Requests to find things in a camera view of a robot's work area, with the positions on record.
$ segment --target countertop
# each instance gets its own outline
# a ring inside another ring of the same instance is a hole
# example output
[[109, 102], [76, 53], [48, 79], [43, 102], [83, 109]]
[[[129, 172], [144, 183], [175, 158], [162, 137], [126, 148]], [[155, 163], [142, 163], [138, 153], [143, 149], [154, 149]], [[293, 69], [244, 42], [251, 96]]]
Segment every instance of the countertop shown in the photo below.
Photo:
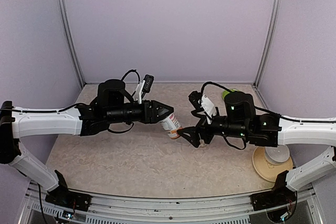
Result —
[[[188, 95], [200, 90], [198, 83], [154, 83], [146, 100], [157, 100], [175, 108], [182, 126], [194, 126], [198, 119]], [[251, 85], [228, 84], [228, 88], [251, 93], [261, 106]], [[86, 85], [78, 102], [88, 104], [97, 95], [98, 85]], [[135, 84], [128, 84], [130, 93]], [[222, 90], [207, 86], [205, 94], [225, 114]], [[124, 130], [113, 124], [110, 129]], [[242, 146], [241, 140], [228, 138]], [[69, 188], [108, 195], [145, 198], [196, 198], [247, 193], [269, 189], [273, 183], [255, 172], [252, 155], [256, 147], [243, 151], [229, 147], [216, 136], [205, 147], [194, 148], [183, 138], [172, 140], [160, 123], [136, 123], [124, 134], [101, 132], [95, 136], [58, 136], [47, 165], [60, 171]]]

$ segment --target green cup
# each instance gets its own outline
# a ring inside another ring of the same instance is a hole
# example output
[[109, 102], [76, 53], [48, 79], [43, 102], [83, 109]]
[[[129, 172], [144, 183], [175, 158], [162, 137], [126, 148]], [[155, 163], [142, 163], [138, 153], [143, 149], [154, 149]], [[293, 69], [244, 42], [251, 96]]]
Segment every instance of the green cup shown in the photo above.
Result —
[[[240, 90], [238, 90], [238, 89], [230, 89], [232, 92], [235, 92], [235, 91], [240, 91]], [[229, 94], [230, 92], [228, 92], [228, 91], [226, 91], [226, 90], [224, 90], [223, 91], [223, 93], [222, 93], [222, 98], [223, 98], [223, 100], [224, 100], [224, 97], [226, 97], [226, 95], [227, 94]]]

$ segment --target lavender wall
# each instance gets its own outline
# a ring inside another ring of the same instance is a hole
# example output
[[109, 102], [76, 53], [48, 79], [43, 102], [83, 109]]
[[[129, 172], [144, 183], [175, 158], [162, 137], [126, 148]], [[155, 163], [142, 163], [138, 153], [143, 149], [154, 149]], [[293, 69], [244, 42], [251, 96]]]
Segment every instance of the lavender wall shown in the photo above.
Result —
[[[279, 18], [260, 90], [282, 114], [303, 117], [336, 115], [336, 0], [281, 0]], [[291, 146], [301, 165], [325, 146]], [[327, 223], [334, 213], [336, 174], [313, 183]]]
[[66, 0], [87, 82], [253, 82], [273, 0]]
[[[80, 88], [56, 0], [0, 0], [0, 102], [55, 108], [74, 102]], [[45, 162], [54, 136], [22, 139]], [[0, 165], [0, 223], [13, 224], [29, 180]]]

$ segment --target aluminum frame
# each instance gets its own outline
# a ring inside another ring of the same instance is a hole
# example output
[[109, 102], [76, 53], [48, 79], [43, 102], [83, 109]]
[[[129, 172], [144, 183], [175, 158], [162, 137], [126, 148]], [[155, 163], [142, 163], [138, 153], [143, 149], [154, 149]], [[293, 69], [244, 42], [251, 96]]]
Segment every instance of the aluminum frame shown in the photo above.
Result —
[[77, 58], [75, 46], [73, 44], [74, 41], [72, 39], [72, 35], [71, 35], [71, 31], [70, 31], [70, 26], [69, 26], [69, 21], [68, 21], [68, 16], [67, 16], [67, 9], [66, 9], [66, 6], [65, 6], [65, 0], [57, 0], [57, 2], [58, 2], [58, 7], [59, 7], [59, 10], [60, 10], [61, 18], [62, 18], [63, 29], [64, 29], [64, 32], [65, 32], [67, 44], [68, 44], [69, 51], [70, 51], [72, 65], [73, 65], [73, 68], [75, 69], [75, 74], [76, 74], [78, 83], [79, 83], [80, 87], [83, 88], [86, 83], [85, 83], [83, 73], [82, 73], [82, 70], [80, 68], [78, 58]]
[[264, 45], [264, 50], [263, 50], [263, 53], [262, 53], [261, 62], [260, 62], [259, 69], [258, 69], [258, 72], [257, 72], [257, 75], [256, 75], [256, 79], [255, 79], [255, 82], [254, 82], [254, 86], [257, 89], [260, 85], [262, 76], [263, 76], [264, 71], [265, 71], [266, 63], [267, 63], [267, 60], [268, 60], [269, 51], [270, 51], [270, 47], [271, 47], [271, 44], [272, 44], [274, 31], [276, 29], [276, 23], [277, 23], [278, 13], [279, 13], [279, 9], [280, 9], [280, 2], [281, 2], [281, 0], [274, 0], [274, 2], [273, 2], [271, 20], [269, 22], [266, 42], [265, 42], [265, 45]]
[[[71, 223], [82, 224], [144, 224], [144, 223], [184, 223], [184, 224], [247, 224], [249, 216], [263, 212], [253, 211], [250, 201], [252, 193], [208, 198], [154, 199], [122, 196], [109, 196], [89, 193], [92, 196], [88, 212], [76, 211], [77, 219]], [[315, 224], [323, 224], [321, 209], [315, 192], [310, 186], [298, 192], [298, 202], [307, 201]], [[43, 200], [46, 215], [61, 216], [72, 211]], [[31, 211], [40, 211], [38, 187], [30, 183], [19, 215], [18, 224], [27, 224]]]

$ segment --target white can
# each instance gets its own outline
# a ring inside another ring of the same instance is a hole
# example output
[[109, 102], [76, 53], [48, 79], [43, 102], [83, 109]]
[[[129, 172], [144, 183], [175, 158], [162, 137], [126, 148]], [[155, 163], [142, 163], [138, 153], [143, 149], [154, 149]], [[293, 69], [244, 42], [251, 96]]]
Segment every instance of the white can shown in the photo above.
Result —
[[165, 119], [160, 121], [160, 123], [171, 139], [177, 139], [180, 137], [176, 131], [182, 129], [182, 127], [174, 113], [171, 113]]

